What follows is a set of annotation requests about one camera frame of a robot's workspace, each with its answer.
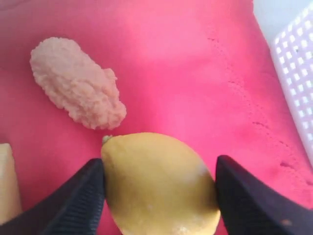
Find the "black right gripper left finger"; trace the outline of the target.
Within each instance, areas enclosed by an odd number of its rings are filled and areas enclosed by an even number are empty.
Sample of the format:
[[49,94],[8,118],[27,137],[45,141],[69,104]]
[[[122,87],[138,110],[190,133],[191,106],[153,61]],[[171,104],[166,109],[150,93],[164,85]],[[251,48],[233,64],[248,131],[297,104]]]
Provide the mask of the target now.
[[105,200],[100,159],[89,160],[33,208],[0,227],[2,235],[94,235]]

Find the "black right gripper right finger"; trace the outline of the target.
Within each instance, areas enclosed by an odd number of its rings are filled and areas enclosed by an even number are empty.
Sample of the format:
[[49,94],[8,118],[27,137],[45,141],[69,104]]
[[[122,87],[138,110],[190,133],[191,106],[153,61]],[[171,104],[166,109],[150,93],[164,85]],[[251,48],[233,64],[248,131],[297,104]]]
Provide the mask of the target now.
[[217,158],[217,199],[230,235],[311,235],[313,211],[280,195],[227,155]]

